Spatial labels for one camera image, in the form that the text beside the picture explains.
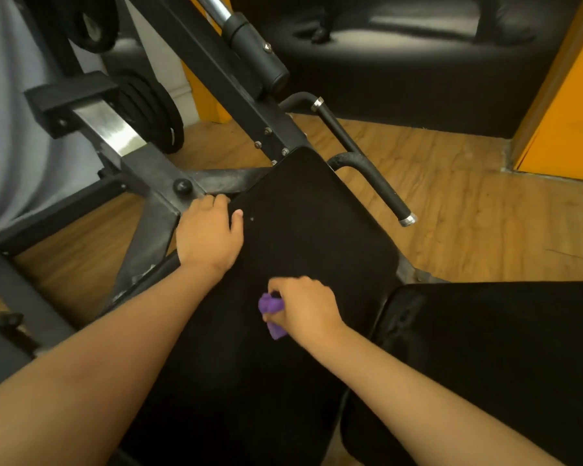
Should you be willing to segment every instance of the person's left hand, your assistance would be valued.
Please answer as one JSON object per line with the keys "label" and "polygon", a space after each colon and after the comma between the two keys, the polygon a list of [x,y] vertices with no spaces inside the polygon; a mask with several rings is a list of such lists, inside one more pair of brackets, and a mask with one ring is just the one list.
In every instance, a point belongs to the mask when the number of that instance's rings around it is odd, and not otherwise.
{"label": "person's left hand", "polygon": [[244,243],[244,220],[238,209],[231,216],[229,198],[219,194],[195,199],[179,219],[177,253],[182,265],[211,267],[223,274],[233,266]]}

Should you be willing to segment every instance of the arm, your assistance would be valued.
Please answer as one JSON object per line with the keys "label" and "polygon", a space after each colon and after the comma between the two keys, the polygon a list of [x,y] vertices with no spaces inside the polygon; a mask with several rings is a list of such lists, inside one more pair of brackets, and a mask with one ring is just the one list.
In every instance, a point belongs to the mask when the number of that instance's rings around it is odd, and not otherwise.
{"label": "arm", "polygon": [[265,314],[347,384],[420,466],[561,463],[519,433],[348,328],[333,292],[307,277],[275,278],[285,310]]}
{"label": "arm", "polygon": [[0,465],[104,464],[242,242],[242,213],[229,230],[225,196],[194,201],[175,272],[0,384]]}

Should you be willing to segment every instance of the black seat pad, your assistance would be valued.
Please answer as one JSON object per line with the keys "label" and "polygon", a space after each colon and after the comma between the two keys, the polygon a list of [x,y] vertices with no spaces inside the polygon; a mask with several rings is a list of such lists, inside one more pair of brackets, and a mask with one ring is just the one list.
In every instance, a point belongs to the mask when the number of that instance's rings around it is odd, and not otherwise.
{"label": "black seat pad", "polygon": [[[583,282],[404,286],[374,340],[561,462],[583,465]],[[341,433],[365,466],[415,464],[357,396]]]}
{"label": "black seat pad", "polygon": [[319,464],[345,386],[257,310],[272,276],[332,287],[343,320],[368,334],[399,285],[398,252],[311,149],[297,150],[231,203],[244,211],[235,266],[203,300],[126,434],[142,464]]}

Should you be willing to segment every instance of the bolt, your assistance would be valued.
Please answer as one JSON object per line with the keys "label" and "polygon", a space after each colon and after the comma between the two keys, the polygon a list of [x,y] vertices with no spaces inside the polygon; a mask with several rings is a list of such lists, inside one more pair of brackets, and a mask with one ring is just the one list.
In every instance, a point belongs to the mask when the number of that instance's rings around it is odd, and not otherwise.
{"label": "bolt", "polygon": [[173,190],[180,195],[190,194],[192,193],[192,182],[187,178],[178,178],[173,183]]}

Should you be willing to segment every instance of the purple sponge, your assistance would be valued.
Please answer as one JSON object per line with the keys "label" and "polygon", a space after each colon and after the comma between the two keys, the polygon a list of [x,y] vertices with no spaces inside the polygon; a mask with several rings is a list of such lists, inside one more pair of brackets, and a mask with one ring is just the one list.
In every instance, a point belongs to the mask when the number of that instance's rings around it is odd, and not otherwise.
{"label": "purple sponge", "polygon": [[[274,314],[285,309],[285,303],[280,297],[272,297],[271,294],[264,293],[263,296],[259,298],[259,312],[262,314]],[[267,322],[268,330],[270,335],[275,340],[287,335],[287,332],[282,327],[276,325],[273,322]]]}

